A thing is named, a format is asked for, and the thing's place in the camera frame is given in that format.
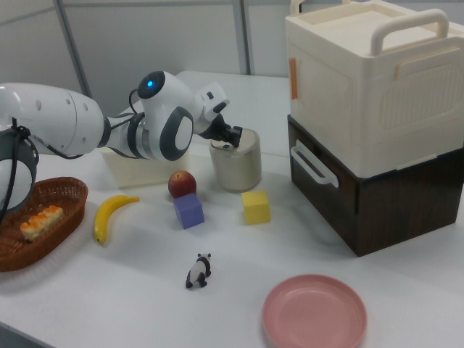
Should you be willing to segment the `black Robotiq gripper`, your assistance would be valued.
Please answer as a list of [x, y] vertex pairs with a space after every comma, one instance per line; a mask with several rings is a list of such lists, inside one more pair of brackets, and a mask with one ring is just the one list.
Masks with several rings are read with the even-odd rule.
[[242, 131], [243, 128], [239, 126], [229, 128], [225, 123], [223, 116], [218, 114], [210, 123], [209, 127], [201, 133], [201, 137], [209, 140], [224, 141], [232, 145], [234, 148], [238, 148]]

